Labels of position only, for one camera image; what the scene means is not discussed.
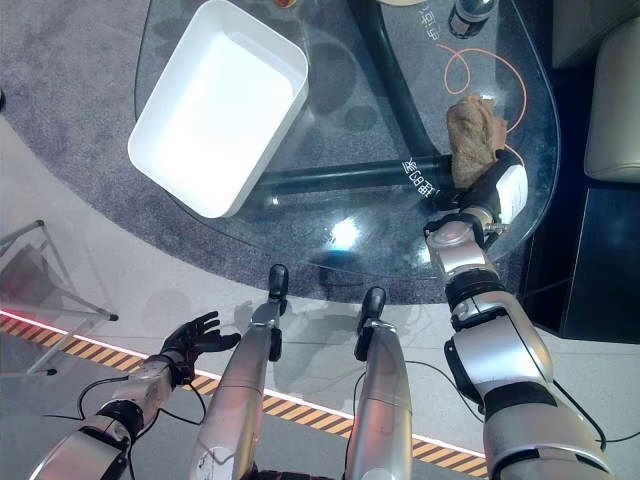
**crumpled towel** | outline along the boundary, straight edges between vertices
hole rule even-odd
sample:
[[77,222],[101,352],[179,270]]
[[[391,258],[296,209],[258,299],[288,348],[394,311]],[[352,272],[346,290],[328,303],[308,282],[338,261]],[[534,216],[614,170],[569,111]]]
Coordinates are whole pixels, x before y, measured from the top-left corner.
[[507,139],[507,122],[493,114],[495,102],[477,93],[462,98],[447,111],[456,188],[470,187],[496,159]]

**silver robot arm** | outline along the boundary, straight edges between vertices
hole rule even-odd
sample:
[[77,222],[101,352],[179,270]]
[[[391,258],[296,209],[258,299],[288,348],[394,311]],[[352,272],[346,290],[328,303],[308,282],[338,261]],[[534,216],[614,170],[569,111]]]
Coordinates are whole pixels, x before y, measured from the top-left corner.
[[357,360],[367,362],[347,449],[345,480],[411,478],[411,395],[400,341],[380,317],[386,301],[372,287],[362,302]]
[[445,356],[460,391],[485,412],[492,480],[611,480],[587,425],[550,391],[549,351],[485,254],[487,239],[520,212],[526,174],[504,157],[461,202],[425,227],[456,333]]
[[254,473],[267,361],[280,358],[279,322],[287,308],[288,286],[286,267],[272,266],[267,302],[254,312],[200,427],[191,461],[192,480],[239,480]]
[[232,348],[240,335],[220,335],[211,312],[179,327],[161,353],[146,359],[95,415],[60,441],[40,462],[30,480],[115,480],[127,468],[127,454],[140,432],[176,385],[194,378],[194,362],[205,351]]

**white plastic tray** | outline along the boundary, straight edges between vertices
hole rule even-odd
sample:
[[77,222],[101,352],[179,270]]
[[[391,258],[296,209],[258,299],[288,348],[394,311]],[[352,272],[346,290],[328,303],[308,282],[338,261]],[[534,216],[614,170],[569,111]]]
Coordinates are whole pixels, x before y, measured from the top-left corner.
[[198,214],[231,216],[307,97],[296,45],[226,0],[204,3],[131,136],[131,162]]

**glass tabletop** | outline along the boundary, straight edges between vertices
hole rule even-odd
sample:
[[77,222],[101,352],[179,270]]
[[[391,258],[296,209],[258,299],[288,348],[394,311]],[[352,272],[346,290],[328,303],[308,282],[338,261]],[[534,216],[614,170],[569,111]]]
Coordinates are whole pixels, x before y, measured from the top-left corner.
[[[151,1],[136,72],[136,117],[202,3]],[[449,31],[450,0],[381,7],[427,134],[425,158],[416,158],[396,121],[347,0],[298,0],[286,9],[267,0],[233,3],[305,52],[309,95],[236,215],[203,218],[174,199],[186,213],[241,242],[319,266],[432,277],[422,227],[442,213],[426,198],[429,182],[436,183],[434,165],[450,153],[447,109],[474,92],[495,99],[496,114],[508,122],[507,148],[523,159],[529,181],[525,209],[489,256],[497,260],[532,233],[553,193],[559,136],[548,82],[511,0],[501,0],[469,39]]]

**yellow and black warning tape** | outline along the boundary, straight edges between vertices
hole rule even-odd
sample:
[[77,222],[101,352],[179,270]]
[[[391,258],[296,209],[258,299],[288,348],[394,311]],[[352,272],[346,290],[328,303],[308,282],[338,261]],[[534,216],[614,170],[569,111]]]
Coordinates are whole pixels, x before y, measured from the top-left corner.
[[[0,314],[0,331],[45,347],[55,345],[66,334],[53,327],[35,325],[24,319],[19,320],[2,314]],[[146,358],[142,354],[118,347],[111,348],[102,342],[77,335],[71,336],[61,346],[60,351],[123,372],[133,372]],[[202,374],[197,375],[192,385],[202,394],[213,393],[218,386],[219,377],[205,372],[200,373]],[[349,438],[353,427],[353,418],[349,415],[309,404],[300,399],[279,395],[276,392],[265,394],[263,410],[268,415],[344,438]],[[413,457],[472,477],[488,478],[486,462],[482,456],[457,447],[438,445],[417,435],[413,438]]]

